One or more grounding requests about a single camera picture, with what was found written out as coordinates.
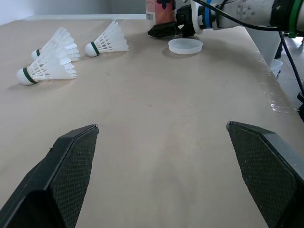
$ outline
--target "cardboard surface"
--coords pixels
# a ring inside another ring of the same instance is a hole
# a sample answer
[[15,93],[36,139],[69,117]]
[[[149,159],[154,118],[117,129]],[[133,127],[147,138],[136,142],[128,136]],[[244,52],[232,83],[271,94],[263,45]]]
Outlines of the cardboard surface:
[[[98,124],[78,228],[266,228],[226,123],[274,131],[302,155],[304,124],[246,30],[208,30],[195,37],[200,53],[180,56],[148,37],[144,21],[122,20],[130,51],[86,57],[109,23],[0,27],[0,206],[59,136]],[[82,55],[77,79],[20,85],[17,71],[60,26]]]

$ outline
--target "can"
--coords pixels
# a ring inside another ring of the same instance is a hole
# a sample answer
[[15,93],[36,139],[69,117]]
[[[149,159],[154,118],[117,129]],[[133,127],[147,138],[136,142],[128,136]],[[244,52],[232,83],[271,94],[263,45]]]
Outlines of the can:
[[154,26],[175,21],[175,0],[146,0],[148,31]]

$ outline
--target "cable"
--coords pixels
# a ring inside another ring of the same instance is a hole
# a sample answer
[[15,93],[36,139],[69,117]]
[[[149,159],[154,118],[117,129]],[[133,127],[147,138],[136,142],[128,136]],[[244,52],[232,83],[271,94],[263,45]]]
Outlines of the cable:
[[[228,2],[229,0],[223,0],[223,2],[222,2],[222,4],[219,6],[219,10],[222,10],[223,8],[224,8],[224,6],[225,6],[225,4]],[[217,12],[216,13],[216,21],[217,21],[217,26],[218,26],[218,28],[220,28],[220,26],[219,26],[219,24],[218,24],[218,22],[219,22],[219,13]]]
[[284,46],[284,49],[285,49],[285,51],[286,51],[287,57],[288,57],[288,59],[289,59],[289,62],[290,62],[291,66],[292,66],[292,68],[293,68],[293,70],[294,70],[294,75],[295,75],[295,78],[296,78],[296,80],[297,80],[297,82],[298,82],[298,84],[299,84],[301,93],[304,95],[304,87],[303,87],[303,84],[302,84],[302,82],[301,82],[301,79],[300,79],[298,70],[296,69],[294,60],[293,60],[293,58],[292,58],[292,56],[291,56],[291,54],[290,54],[290,52],[289,52],[289,50],[288,50],[288,47],[287,47],[287,44],[286,44],[286,42],[285,42],[285,39],[284,39],[283,34],[282,34],[281,32],[279,32],[279,35],[280,35],[282,44],[283,44],[283,46]]
[[208,7],[210,10],[213,10],[214,12],[221,14],[223,17],[225,17],[225,18],[227,18],[227,19],[229,19],[229,20],[231,20],[231,21],[233,21],[237,24],[240,24],[242,26],[245,26],[245,27],[248,27],[248,28],[251,28],[251,29],[260,30],[260,31],[272,31],[272,32],[284,31],[281,28],[268,28],[268,27],[250,25],[250,24],[244,23],[244,22],[234,18],[233,16],[225,13],[224,11],[222,11],[222,10],[220,10],[220,9],[214,7],[214,6],[209,5],[208,3],[205,3],[204,1],[201,1],[201,0],[193,0],[193,1],[200,4],[200,5]]

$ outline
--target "shuttlecock cork base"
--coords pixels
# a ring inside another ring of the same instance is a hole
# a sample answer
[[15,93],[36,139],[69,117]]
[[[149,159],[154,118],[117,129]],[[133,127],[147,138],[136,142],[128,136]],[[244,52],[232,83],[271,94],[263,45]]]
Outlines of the shuttlecock cork base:
[[32,54],[31,54],[31,57],[33,60],[35,60],[36,58],[38,58],[41,54],[41,49],[38,49],[36,51],[33,51]]
[[26,86],[38,83],[30,76],[27,67],[18,71],[17,78],[21,82],[21,84]]
[[85,48],[86,48],[85,49],[86,54],[90,57],[95,57],[100,55],[100,52],[98,51],[94,42],[87,44]]

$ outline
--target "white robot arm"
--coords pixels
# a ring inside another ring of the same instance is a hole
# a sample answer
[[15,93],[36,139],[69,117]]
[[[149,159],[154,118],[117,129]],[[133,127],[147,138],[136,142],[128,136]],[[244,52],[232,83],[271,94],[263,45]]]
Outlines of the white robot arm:
[[[259,30],[285,31],[294,34],[304,31],[304,4],[302,4],[304,0],[190,1],[191,5],[181,7],[176,14],[177,26],[184,25],[187,28],[186,32],[180,30],[183,36],[193,35],[190,27],[199,34],[204,29],[218,30],[239,26],[240,22]],[[187,15],[189,7],[191,7],[191,17]],[[219,9],[236,19],[238,23],[219,13]]]

